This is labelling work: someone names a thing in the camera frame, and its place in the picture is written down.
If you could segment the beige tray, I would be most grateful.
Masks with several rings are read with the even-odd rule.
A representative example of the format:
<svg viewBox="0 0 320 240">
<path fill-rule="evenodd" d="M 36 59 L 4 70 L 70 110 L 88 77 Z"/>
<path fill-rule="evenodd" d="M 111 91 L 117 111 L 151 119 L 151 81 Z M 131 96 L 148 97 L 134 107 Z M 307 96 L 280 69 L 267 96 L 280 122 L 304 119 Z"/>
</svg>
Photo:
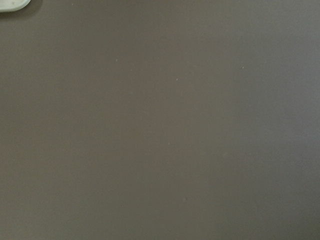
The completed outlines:
<svg viewBox="0 0 320 240">
<path fill-rule="evenodd" d="M 0 0 L 0 12 L 9 13 L 23 9 L 30 0 Z"/>
</svg>

